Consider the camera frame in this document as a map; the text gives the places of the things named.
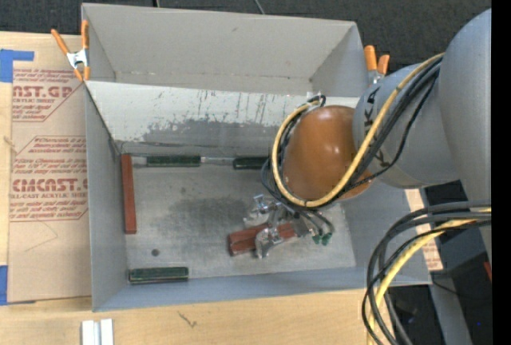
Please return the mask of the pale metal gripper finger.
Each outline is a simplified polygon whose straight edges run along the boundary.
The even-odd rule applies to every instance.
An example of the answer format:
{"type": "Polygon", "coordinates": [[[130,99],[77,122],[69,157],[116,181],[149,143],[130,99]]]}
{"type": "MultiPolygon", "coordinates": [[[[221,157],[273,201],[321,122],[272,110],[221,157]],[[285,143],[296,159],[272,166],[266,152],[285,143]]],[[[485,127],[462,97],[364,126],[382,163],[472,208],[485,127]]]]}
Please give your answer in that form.
{"type": "Polygon", "coordinates": [[[255,236],[255,253],[259,259],[263,259],[273,247],[281,243],[283,237],[277,227],[266,227],[255,236]]]}
{"type": "Polygon", "coordinates": [[[244,215],[245,226],[257,226],[267,222],[270,212],[275,209],[275,200],[264,194],[253,197],[252,204],[244,215]]]}

